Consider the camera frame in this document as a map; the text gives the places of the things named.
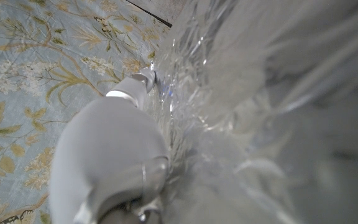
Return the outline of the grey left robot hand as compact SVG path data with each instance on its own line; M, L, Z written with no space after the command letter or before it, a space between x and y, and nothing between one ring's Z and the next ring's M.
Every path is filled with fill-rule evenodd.
M66 125L50 176L54 223L160 223L170 167L163 134L143 109L156 74L143 68Z

